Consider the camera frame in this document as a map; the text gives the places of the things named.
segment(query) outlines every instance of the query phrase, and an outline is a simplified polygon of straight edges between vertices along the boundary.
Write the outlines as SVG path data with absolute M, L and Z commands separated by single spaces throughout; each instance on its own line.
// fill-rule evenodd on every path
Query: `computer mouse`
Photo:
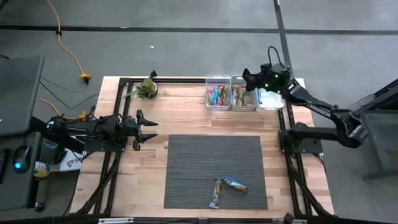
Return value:
M 30 146 L 19 146 L 12 155 L 12 166 L 18 174 L 23 174 L 30 167 Z

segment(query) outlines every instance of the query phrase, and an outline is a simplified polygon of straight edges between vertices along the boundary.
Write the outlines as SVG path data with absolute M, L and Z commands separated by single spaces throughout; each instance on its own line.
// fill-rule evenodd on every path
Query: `clear plastic container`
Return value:
M 214 87 L 218 87 L 219 85 L 224 85 L 228 88 L 227 93 L 227 104 L 226 106 L 219 105 L 209 105 L 207 90 L 213 91 Z M 231 79 L 229 75 L 207 75 L 206 76 L 206 91 L 205 91 L 205 103 L 207 110 L 212 111 L 227 111 L 231 106 Z
M 232 85 L 242 85 L 246 84 L 246 81 L 242 78 L 242 76 L 232 76 L 231 77 L 231 86 Z M 235 112 L 250 112 L 255 109 L 257 106 L 257 91 L 253 90 L 249 92 L 251 101 L 253 102 L 253 106 L 234 106 L 231 104 L 232 110 Z

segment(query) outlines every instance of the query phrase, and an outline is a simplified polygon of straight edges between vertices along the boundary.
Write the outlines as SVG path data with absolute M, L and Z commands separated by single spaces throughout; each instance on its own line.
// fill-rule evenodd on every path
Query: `granola bar wrapper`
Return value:
M 219 89 L 219 92 L 218 92 L 218 97 L 217 97 L 216 104 L 219 105 L 219 106 L 222 106 L 223 105 L 224 92 L 225 92 L 225 86 L 219 85 L 218 89 Z
M 238 97 L 236 100 L 236 106 L 242 106 L 243 104 L 243 91 L 238 89 Z
M 218 92 L 219 92 L 219 89 L 218 88 L 214 88 L 213 96 L 212 96 L 212 99 L 211 99 L 213 105 L 217 104 Z
M 236 190 L 238 190 L 238 191 L 240 191 L 240 192 L 242 192 L 244 194 L 248 194 L 249 188 L 246 187 L 245 185 L 243 185 L 242 183 L 240 183 L 237 180 L 234 180 L 234 179 L 232 179 L 230 177 L 225 177 L 224 176 L 223 179 L 224 179 L 224 183 L 226 185 L 229 185 L 230 187 L 232 187 L 232 188 L 234 188 L 234 189 L 236 189 Z
M 235 87 L 232 87 L 232 104 L 236 106 L 236 102 L 238 99 L 238 89 Z
M 228 105 L 228 87 L 226 87 L 223 91 L 223 99 L 221 100 L 223 106 Z
M 250 93 L 245 91 L 243 93 L 243 101 L 245 106 L 253 106 L 253 102 L 251 101 Z
M 220 192 L 221 192 L 222 183 L 223 179 L 216 178 L 216 184 L 214 185 L 214 191 L 213 191 L 213 198 L 211 199 L 211 202 L 209 204 L 211 208 L 218 208 L 218 204 L 220 202 Z
M 207 103 L 209 105 L 213 105 L 213 91 L 207 90 L 206 91 Z

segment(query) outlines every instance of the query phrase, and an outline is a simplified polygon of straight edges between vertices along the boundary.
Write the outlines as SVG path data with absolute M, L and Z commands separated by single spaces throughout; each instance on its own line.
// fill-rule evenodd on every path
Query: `plant pot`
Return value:
M 154 83 L 154 84 L 155 84 L 155 93 L 152 94 L 151 96 L 149 96 L 149 99 L 153 99 L 157 95 L 157 84 L 156 83 Z

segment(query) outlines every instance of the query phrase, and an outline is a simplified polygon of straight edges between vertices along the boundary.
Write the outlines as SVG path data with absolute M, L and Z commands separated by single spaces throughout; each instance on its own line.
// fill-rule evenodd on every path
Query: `laptop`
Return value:
M 0 59 L 0 136 L 29 130 L 44 58 Z

